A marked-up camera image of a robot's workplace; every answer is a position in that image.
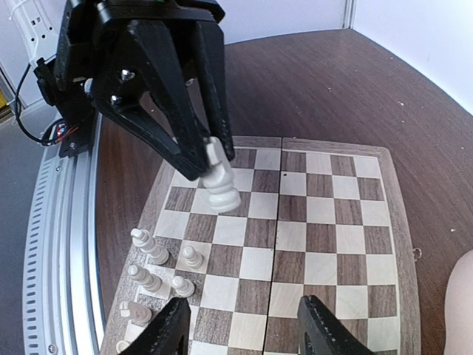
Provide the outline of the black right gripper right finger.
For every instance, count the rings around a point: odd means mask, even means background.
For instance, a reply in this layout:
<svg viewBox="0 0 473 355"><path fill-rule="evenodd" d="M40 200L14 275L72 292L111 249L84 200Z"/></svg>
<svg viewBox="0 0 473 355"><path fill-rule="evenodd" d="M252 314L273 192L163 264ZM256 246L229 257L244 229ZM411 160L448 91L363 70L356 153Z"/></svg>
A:
<svg viewBox="0 0 473 355"><path fill-rule="evenodd" d="M297 319L300 354L373 354L317 296L300 299Z"/></svg>

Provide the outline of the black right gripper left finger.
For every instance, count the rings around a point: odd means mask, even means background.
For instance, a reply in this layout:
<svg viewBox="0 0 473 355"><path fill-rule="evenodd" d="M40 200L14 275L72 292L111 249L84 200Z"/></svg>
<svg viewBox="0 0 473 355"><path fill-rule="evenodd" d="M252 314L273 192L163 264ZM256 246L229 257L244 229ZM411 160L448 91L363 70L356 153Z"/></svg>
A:
<svg viewBox="0 0 473 355"><path fill-rule="evenodd" d="M172 298L123 355L187 355L191 309L186 298Z"/></svg>

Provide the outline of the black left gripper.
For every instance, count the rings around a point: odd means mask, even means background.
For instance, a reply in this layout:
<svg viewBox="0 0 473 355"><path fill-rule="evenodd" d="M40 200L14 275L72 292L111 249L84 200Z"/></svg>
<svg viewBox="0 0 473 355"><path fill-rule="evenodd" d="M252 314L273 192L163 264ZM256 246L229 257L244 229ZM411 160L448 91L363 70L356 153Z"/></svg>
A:
<svg viewBox="0 0 473 355"><path fill-rule="evenodd" d="M185 81L199 81L208 128L235 158L225 83L225 13L216 1L68 1L53 61L53 103L87 100L188 180L209 168Z"/></svg>

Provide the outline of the white bishop piece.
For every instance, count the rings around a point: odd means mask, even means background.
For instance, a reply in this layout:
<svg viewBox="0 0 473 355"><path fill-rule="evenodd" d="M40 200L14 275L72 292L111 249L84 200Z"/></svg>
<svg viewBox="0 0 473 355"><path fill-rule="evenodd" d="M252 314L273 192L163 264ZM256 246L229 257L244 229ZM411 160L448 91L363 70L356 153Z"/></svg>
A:
<svg viewBox="0 0 473 355"><path fill-rule="evenodd" d="M119 312L122 318L147 323L152 319L150 308L134 301L122 301L119 304Z"/></svg>

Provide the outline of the white pawn piece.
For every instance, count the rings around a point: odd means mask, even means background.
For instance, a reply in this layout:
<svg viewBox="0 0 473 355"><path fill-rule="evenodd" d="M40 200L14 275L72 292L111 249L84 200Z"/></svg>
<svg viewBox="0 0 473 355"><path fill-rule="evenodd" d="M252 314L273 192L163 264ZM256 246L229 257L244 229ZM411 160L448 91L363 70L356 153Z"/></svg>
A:
<svg viewBox="0 0 473 355"><path fill-rule="evenodd" d="M173 277L171 287L174 289L175 293L182 298L190 297L195 292L193 282L179 275Z"/></svg>
<svg viewBox="0 0 473 355"><path fill-rule="evenodd" d="M193 246L186 246L183 249L183 259L185 264L192 269L199 269L204 263L203 255Z"/></svg>

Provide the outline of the white knight piece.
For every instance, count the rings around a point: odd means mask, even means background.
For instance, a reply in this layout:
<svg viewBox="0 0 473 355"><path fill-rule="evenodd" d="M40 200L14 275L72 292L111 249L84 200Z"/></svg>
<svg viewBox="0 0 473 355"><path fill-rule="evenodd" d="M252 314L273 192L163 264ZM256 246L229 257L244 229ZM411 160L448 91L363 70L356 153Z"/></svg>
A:
<svg viewBox="0 0 473 355"><path fill-rule="evenodd" d="M210 206L217 213L233 211L240 206L241 197L234 185L234 173L222 143L217 137L210 137L205 149L209 169L201 178L209 193Z"/></svg>
<svg viewBox="0 0 473 355"><path fill-rule="evenodd" d="M125 351L129 346L130 346L129 341L121 339L121 340L117 341L117 343L115 344L115 350L116 350L117 354L120 354L123 351Z"/></svg>

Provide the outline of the white queen piece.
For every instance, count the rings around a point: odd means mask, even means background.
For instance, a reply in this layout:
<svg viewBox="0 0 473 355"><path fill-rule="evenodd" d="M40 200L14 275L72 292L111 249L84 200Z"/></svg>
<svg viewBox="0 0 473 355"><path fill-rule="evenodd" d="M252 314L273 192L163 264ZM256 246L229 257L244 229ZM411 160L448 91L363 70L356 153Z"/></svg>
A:
<svg viewBox="0 0 473 355"><path fill-rule="evenodd" d="M131 265L127 272L141 293L160 299L165 299L170 295L173 269L152 264L146 267Z"/></svg>

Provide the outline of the pink double bowl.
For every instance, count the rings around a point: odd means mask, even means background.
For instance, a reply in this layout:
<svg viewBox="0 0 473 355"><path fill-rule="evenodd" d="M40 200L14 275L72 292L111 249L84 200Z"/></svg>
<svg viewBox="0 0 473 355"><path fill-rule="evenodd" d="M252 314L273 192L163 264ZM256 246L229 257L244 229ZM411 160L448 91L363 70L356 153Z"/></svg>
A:
<svg viewBox="0 0 473 355"><path fill-rule="evenodd" d="M444 354L472 354L472 251L455 264L446 288Z"/></svg>

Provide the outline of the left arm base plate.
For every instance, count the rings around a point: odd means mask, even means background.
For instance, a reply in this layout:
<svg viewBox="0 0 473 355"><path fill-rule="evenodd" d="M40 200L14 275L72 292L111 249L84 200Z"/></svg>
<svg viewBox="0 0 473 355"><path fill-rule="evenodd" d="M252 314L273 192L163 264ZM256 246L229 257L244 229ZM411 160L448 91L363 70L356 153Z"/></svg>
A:
<svg viewBox="0 0 473 355"><path fill-rule="evenodd" d="M43 141L52 141L46 146L58 147L60 158L73 158L85 152L91 152L95 142L95 133L100 123L101 114L96 113L94 118L87 119L78 125L66 127L65 120L57 115L42 133Z"/></svg>

